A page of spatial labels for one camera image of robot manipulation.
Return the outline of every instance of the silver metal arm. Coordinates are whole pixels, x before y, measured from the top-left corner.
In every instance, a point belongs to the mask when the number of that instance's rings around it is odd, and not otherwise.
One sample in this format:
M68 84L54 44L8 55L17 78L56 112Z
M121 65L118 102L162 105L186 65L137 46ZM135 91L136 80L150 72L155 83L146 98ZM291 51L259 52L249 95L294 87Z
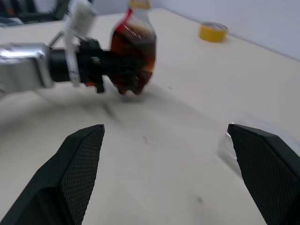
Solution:
M0 45L0 98L13 92L52 87L50 52L44 43Z

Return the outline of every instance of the bottle cap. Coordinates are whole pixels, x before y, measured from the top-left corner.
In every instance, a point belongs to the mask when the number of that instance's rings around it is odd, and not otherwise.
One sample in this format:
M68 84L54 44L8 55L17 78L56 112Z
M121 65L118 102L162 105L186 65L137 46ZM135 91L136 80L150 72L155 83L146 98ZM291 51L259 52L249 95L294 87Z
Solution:
M151 4L148 0L129 0L131 8L150 9Z

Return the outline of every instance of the white tabletop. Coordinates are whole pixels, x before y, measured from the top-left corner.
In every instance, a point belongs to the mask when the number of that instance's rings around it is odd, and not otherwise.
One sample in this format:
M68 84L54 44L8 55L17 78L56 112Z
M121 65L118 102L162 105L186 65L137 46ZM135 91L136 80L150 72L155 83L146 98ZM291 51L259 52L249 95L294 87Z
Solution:
M99 17L107 48L121 15ZM86 225L264 225L243 181L216 156L227 124L249 113L300 139L300 63L229 36L212 44L199 24L150 14L157 66L140 97L73 88L0 101L0 218L65 137L94 124L105 137ZM49 42L62 23L1 30L0 43Z

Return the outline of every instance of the plastic bottle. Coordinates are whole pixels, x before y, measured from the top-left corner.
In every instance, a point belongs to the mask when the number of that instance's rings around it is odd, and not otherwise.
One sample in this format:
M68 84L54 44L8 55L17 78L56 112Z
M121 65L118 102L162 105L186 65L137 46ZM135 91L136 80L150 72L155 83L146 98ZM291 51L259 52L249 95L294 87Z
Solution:
M133 89L127 86L126 78L121 76L111 78L120 94L125 94L128 90L132 90L136 95L140 94L152 77L157 38L148 18L150 9L151 5L148 0L129 0L127 15L113 31L112 52L136 56L147 62L142 72L136 75L137 85Z

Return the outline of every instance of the yellow tape roll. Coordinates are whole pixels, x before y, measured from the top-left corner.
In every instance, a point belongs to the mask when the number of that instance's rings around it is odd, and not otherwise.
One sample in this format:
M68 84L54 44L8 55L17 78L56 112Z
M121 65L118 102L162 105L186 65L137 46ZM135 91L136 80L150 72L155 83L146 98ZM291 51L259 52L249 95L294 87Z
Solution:
M199 37L205 41L222 42L228 28L217 22L203 22L200 28Z

